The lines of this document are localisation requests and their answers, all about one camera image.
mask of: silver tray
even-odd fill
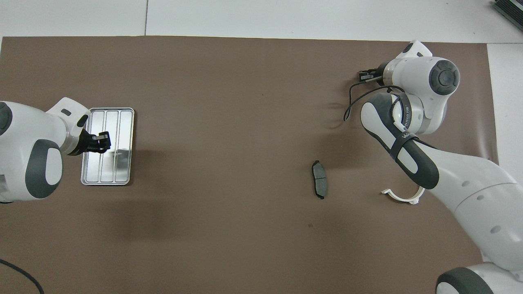
[[[111,149],[104,154],[86,152],[82,159],[81,181],[84,185],[121,186],[131,177],[132,108],[91,108],[85,130],[98,135],[108,131]]]

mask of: black cable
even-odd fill
[[[17,272],[21,273],[22,275],[24,275],[26,278],[28,278],[29,280],[31,280],[34,283],[34,285],[38,288],[38,291],[40,292],[40,294],[44,294],[40,283],[38,283],[38,281],[35,278],[33,278],[28,272],[26,272],[25,270],[19,268],[18,266],[14,265],[12,263],[9,263],[3,259],[0,259],[0,263],[4,264],[4,265],[16,270]]]
[[[394,85],[390,85],[390,86],[381,86],[381,87],[378,87],[374,90],[370,90],[366,93],[364,93],[363,95],[359,96],[358,98],[356,98],[356,100],[354,100],[354,102],[352,101],[352,94],[350,92],[350,90],[352,89],[352,87],[356,86],[356,85],[359,85],[359,84],[362,84],[362,83],[365,83],[366,81],[363,81],[363,82],[359,82],[359,83],[356,83],[354,85],[352,85],[350,88],[349,88],[349,107],[347,107],[347,110],[345,110],[345,114],[343,114],[343,121],[347,121],[347,119],[349,118],[350,116],[350,109],[352,108],[352,106],[358,102],[360,99],[362,99],[363,97],[369,95],[370,93],[374,92],[374,91],[377,91],[377,90],[380,90],[380,89],[385,89],[385,88],[388,88],[389,91],[391,91],[391,89],[398,89],[400,91],[402,91],[403,93],[405,93],[405,90],[401,87],[398,87],[398,86],[394,86]]]
[[[367,81],[362,81],[362,82],[356,83],[349,88],[349,107],[347,108],[347,110],[345,110],[345,113],[343,114],[343,121],[347,121],[347,119],[350,116],[350,108],[352,107],[352,103],[353,103],[353,88],[357,85],[361,85],[366,82]]]

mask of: brown table mat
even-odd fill
[[[497,161],[485,44],[427,43],[461,84],[423,137]],[[136,111],[132,180],[80,183],[68,156],[56,192],[0,206],[0,258],[46,293],[433,293],[481,262],[430,193],[359,122],[341,123],[356,72],[405,42],[203,37],[4,37],[0,100],[44,111],[64,96]],[[371,89],[356,88],[355,94]],[[314,195],[311,165],[328,179]],[[0,267],[1,293],[29,293]]]

